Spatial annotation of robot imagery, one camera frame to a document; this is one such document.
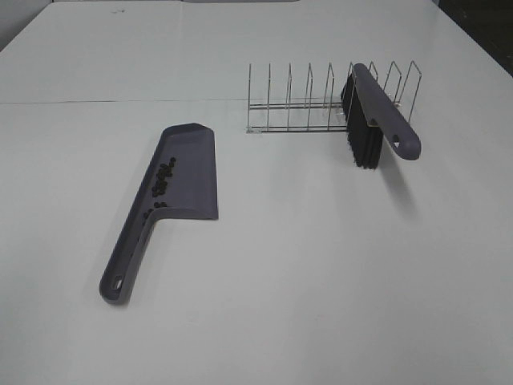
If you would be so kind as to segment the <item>pile of coffee beans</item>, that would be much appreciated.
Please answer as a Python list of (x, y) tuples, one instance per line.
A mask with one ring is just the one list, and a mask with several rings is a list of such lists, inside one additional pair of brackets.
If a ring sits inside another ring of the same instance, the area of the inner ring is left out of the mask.
[(167, 163), (161, 163), (158, 172), (156, 173), (156, 181), (151, 187), (151, 197), (153, 203), (151, 207), (143, 214), (143, 223), (145, 223), (149, 215), (161, 208), (168, 206), (166, 201), (158, 201), (157, 198), (163, 197), (167, 192), (169, 185), (168, 179), (173, 177), (173, 168), (176, 165), (176, 158), (172, 156)]

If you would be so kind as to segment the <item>purple plastic dustpan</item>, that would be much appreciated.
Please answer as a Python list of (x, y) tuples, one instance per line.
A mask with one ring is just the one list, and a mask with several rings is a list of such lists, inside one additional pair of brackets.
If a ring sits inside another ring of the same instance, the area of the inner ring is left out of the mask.
[[(174, 156), (173, 177), (163, 197), (168, 206), (153, 211), (151, 187), (161, 163)], [(111, 305), (129, 301), (152, 228), (163, 219), (210, 220), (219, 218), (215, 133), (202, 124), (179, 124), (164, 129), (144, 173), (131, 209), (99, 282), (99, 294)]]

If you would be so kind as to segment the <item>purple brush black bristles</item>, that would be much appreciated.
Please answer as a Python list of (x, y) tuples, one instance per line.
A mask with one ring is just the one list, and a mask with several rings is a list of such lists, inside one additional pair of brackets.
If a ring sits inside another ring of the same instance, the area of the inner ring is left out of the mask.
[(349, 71), (341, 92), (341, 108), (347, 140), (358, 167), (378, 166), (384, 140), (403, 160), (420, 157), (419, 136), (362, 63), (354, 64)]

